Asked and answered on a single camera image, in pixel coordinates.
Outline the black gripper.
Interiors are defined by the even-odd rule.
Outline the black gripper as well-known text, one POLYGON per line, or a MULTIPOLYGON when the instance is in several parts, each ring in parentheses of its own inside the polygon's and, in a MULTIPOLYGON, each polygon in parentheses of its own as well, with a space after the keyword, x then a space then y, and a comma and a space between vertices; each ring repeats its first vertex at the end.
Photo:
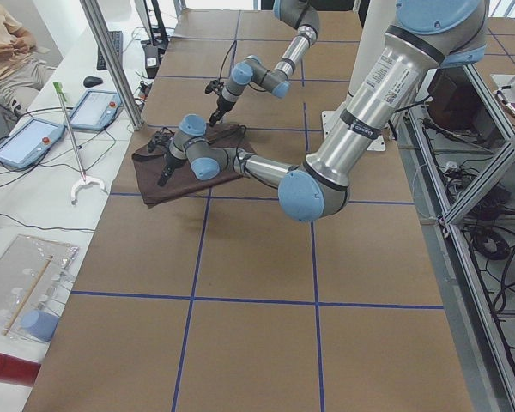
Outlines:
POLYGON ((230 112, 233 107, 234 103, 230 100, 225 99, 223 96, 219 96, 216 101, 217 109, 210 115, 209 118, 209 124, 215 125, 220 120, 222 120, 223 116, 230 112))
POLYGON ((181 159, 168 150, 165 153, 165 169, 162 170, 157 185, 165 186, 172 177, 172 173, 174 173, 176 169, 181 168, 184 164, 185 158, 181 159))

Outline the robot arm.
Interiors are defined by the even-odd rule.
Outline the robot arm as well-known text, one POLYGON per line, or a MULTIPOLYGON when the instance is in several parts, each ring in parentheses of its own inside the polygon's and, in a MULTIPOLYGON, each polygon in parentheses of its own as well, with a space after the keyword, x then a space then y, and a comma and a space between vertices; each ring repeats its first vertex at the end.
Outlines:
POLYGON ((432 69, 479 61, 486 48, 488 3, 485 1, 398 1, 385 31, 385 48, 354 97, 339 112, 320 148, 299 165, 265 159, 239 148, 213 148, 208 127, 231 111, 249 84, 276 97, 289 89, 289 77, 316 42, 318 13, 307 1, 277 1, 276 18, 297 32, 276 67, 268 70, 253 56, 236 64, 216 89, 217 108, 209 119, 189 114, 165 150, 164 185, 174 171, 189 165, 199 180, 223 170, 255 178, 277 189, 283 211, 296 221, 316 221, 344 208, 349 174, 396 110, 412 97, 432 69))
POLYGON ((216 109, 209 117, 211 126, 230 112, 239 97, 249 85, 281 99, 290 88, 290 77, 294 74, 306 52, 316 43, 320 31, 317 10, 308 1, 275 1, 275 18, 296 31, 275 67, 266 67, 256 55, 249 55, 236 63, 225 81, 216 80, 205 88, 206 94, 217 95, 216 109))

